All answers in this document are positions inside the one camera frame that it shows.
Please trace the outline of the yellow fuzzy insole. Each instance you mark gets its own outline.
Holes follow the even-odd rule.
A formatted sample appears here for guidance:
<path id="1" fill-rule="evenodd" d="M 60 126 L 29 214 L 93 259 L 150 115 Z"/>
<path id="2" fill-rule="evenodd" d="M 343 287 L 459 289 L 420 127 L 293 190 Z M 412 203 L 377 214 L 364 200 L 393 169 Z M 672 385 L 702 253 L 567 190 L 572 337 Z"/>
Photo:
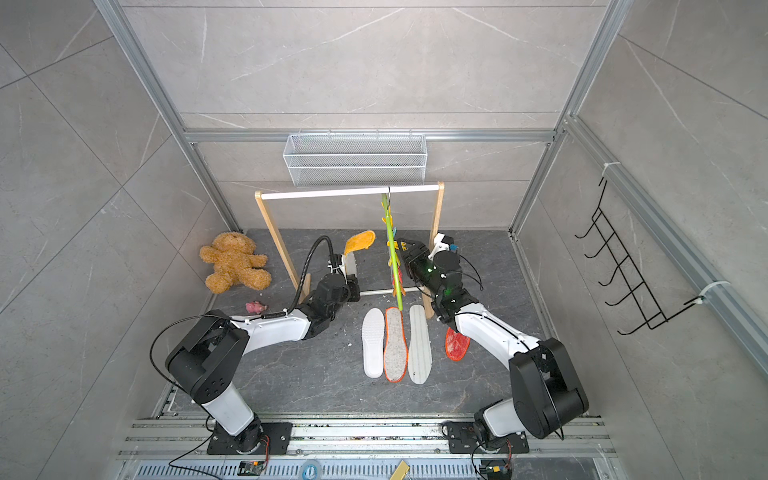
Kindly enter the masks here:
<path id="1" fill-rule="evenodd" d="M 373 230 L 366 230 L 350 237 L 342 255 L 342 265 L 345 275 L 357 274 L 357 265 L 354 253 L 370 248 L 375 242 L 376 234 Z"/>

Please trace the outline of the white foam insole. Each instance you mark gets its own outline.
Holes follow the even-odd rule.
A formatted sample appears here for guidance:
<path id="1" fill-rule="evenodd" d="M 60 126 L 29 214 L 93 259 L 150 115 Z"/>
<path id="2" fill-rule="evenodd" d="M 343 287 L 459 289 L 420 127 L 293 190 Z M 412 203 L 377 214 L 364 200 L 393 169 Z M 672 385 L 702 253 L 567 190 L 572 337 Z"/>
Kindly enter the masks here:
<path id="1" fill-rule="evenodd" d="M 384 370 L 385 318 L 378 308 L 369 310 L 362 323 L 363 369 L 369 378 L 379 378 Z"/>

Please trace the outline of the grey felt orange-edged insole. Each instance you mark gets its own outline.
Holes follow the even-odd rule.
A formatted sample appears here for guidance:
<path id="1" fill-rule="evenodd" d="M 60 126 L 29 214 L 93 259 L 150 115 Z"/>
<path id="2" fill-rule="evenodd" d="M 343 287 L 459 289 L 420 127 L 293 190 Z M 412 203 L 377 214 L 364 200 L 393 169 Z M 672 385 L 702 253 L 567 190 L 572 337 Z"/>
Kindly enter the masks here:
<path id="1" fill-rule="evenodd" d="M 404 321 L 398 308 L 386 310 L 385 328 L 384 374 L 389 382 L 398 383 L 407 373 L 408 360 Z"/>

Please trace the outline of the red orange-edged insole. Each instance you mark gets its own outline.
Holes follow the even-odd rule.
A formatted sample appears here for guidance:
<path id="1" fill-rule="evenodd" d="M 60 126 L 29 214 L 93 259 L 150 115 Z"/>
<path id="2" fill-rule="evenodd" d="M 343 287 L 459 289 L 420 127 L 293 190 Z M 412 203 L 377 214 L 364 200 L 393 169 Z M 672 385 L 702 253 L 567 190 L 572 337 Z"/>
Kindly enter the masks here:
<path id="1" fill-rule="evenodd" d="M 467 354 L 470 343 L 469 337 L 448 328 L 444 340 L 445 354 L 452 361 L 461 361 Z"/>

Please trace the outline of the grey striped insole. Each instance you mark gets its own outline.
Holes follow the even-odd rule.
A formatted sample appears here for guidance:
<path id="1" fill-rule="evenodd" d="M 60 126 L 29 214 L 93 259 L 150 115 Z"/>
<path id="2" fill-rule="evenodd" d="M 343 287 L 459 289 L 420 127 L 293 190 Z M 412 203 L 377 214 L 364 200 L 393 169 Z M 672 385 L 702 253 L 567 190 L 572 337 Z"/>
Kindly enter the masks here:
<path id="1" fill-rule="evenodd" d="M 423 385 L 431 373 L 432 352 L 426 312 L 422 305 L 410 307 L 409 323 L 408 374 L 413 383 Z"/>

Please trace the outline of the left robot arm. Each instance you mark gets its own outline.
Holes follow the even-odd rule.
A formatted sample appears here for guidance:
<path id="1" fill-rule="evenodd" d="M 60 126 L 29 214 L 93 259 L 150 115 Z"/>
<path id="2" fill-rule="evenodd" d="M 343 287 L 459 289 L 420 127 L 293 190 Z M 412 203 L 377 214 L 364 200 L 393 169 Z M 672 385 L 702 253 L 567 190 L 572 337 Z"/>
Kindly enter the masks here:
<path id="1" fill-rule="evenodd" d="M 242 357 L 313 338 L 329 327 L 343 305 L 360 300 L 354 252 L 346 247 L 336 253 L 326 235 L 310 251 L 321 242 L 328 246 L 330 272 L 304 300 L 295 296 L 288 308 L 257 316 L 228 316 L 220 310 L 196 315 L 195 325 L 166 357 L 163 377 L 215 420 L 212 438 L 231 452 L 250 454 L 267 441 L 260 419 L 233 384 Z"/>

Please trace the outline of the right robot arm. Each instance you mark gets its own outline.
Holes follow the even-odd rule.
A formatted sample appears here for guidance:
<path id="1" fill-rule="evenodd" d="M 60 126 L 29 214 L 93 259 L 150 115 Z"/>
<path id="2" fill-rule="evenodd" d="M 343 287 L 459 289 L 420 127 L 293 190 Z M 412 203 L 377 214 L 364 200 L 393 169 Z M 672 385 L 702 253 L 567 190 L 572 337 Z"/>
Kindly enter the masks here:
<path id="1" fill-rule="evenodd" d="M 450 237 L 433 248 L 403 237 L 396 242 L 401 266 L 427 289 L 437 319 L 507 367 L 511 397 L 474 414 L 472 431 L 481 446 L 497 448 L 521 432 L 543 439 L 587 413 L 590 403 L 565 345 L 525 334 L 480 303 L 463 285 L 461 255 Z"/>

